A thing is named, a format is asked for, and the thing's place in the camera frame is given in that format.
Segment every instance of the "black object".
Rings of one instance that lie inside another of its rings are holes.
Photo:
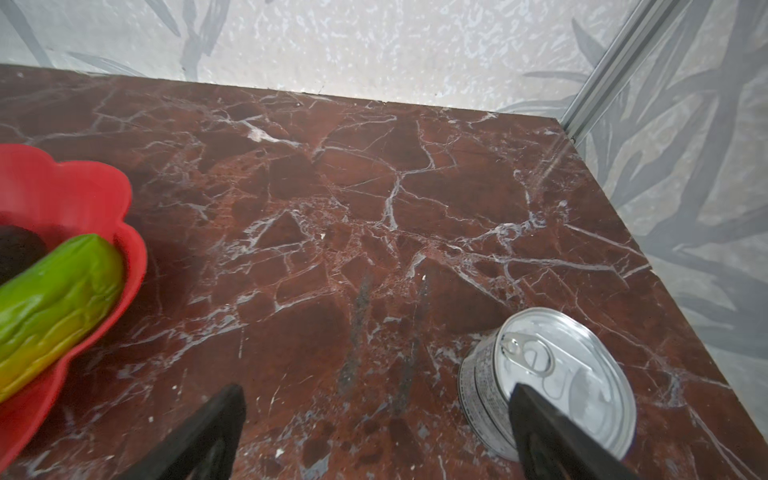
[[[244,422],[243,387],[225,386],[117,480],[227,480]]]
[[[515,387],[509,420],[528,480],[639,480],[530,386]],[[228,385],[117,480],[227,480],[244,422]]]
[[[0,285],[45,257],[45,243],[35,232],[0,225]]]
[[[639,480],[530,386],[515,386],[509,420],[528,480]]]

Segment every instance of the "reddish-brown marble surface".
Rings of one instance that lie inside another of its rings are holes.
[[[768,478],[552,119],[3,67],[0,141],[120,168],[150,258],[4,478],[108,478],[229,382],[248,403],[234,478],[522,478],[470,431],[456,375],[530,306],[623,366],[641,477]]]

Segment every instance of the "pull tab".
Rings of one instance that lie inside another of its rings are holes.
[[[534,358],[533,365],[525,359],[525,345],[528,343],[537,343],[540,348],[534,349],[536,357]],[[527,333],[507,332],[502,335],[501,340],[502,353],[507,360],[525,369],[526,372],[537,377],[548,377],[554,372],[554,355],[547,343],[534,335],[528,335]],[[543,369],[536,369],[535,365],[539,362],[538,353],[543,352],[547,358],[545,367]]]

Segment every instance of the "can lid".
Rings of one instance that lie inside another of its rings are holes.
[[[624,372],[585,326],[549,308],[507,319],[494,345],[496,382],[509,400],[525,383],[621,459],[634,437],[637,409]]]

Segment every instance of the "yellow-green vegetable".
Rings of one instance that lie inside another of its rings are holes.
[[[123,290],[123,259],[95,233],[73,237],[0,286],[0,402],[64,355]]]

